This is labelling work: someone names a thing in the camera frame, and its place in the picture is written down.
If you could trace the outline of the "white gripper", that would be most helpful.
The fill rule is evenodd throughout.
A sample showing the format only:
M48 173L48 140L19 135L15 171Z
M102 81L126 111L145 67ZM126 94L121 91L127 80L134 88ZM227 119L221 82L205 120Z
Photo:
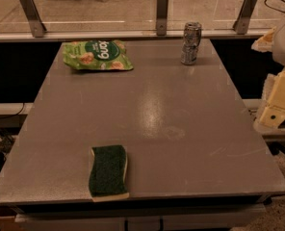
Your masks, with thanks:
M285 15L275 27L252 43L257 52L272 52L272 58L285 65ZM270 133L285 120L285 67L277 75L268 74L264 83L261 104L254 119L254 129Z

